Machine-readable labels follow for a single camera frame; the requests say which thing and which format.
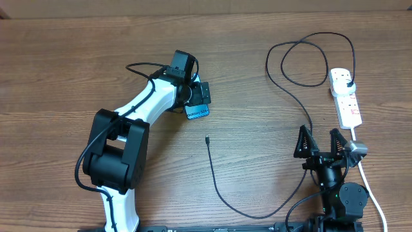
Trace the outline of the blue Samsung Galaxy smartphone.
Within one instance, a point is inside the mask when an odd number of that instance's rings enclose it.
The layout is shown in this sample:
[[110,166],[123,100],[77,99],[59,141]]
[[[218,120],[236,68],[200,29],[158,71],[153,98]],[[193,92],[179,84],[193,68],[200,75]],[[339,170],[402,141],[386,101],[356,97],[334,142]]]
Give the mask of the blue Samsung Galaxy smartphone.
[[[201,82],[198,74],[193,75],[193,82]],[[185,106],[186,116],[189,120],[205,117],[209,115],[208,104],[202,104],[198,106]]]

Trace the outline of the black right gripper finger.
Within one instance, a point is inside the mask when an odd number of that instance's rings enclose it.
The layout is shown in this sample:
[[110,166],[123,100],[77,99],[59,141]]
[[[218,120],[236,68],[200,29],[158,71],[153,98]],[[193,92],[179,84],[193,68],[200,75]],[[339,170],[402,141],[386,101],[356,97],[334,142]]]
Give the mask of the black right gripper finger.
[[319,153],[319,148],[305,125],[299,129],[294,158],[310,158]]
[[335,156],[344,155],[344,146],[348,141],[343,137],[340,131],[337,128],[334,128],[330,131],[331,138],[331,154]]

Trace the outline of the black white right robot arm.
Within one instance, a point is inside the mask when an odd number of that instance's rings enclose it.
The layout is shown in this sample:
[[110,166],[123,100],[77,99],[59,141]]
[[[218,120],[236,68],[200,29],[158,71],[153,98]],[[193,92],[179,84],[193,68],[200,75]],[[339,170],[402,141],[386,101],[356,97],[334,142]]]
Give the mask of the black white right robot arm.
[[304,159],[302,167],[305,171],[315,172],[319,192],[295,203],[288,211],[293,210],[315,197],[320,197],[323,213],[313,214],[302,227],[291,226],[285,220],[287,231],[362,231],[359,219],[363,217],[364,208],[370,196],[366,187],[346,182],[350,168],[357,166],[367,155],[368,148],[361,141],[347,141],[337,128],[330,131],[331,151],[321,152],[312,137],[310,130],[302,125],[294,151],[294,157]]

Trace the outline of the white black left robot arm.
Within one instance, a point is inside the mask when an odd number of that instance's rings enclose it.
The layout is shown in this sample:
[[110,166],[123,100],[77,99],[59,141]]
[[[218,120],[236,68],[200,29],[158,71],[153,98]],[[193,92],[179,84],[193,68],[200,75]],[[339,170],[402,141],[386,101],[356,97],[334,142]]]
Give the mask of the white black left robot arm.
[[165,111],[183,107],[188,119],[208,115],[210,88],[199,77],[190,84],[151,79],[131,102],[115,111],[99,110],[89,141],[75,166],[75,180],[100,193],[106,224],[101,231],[137,231],[135,188],[145,168],[149,129]]

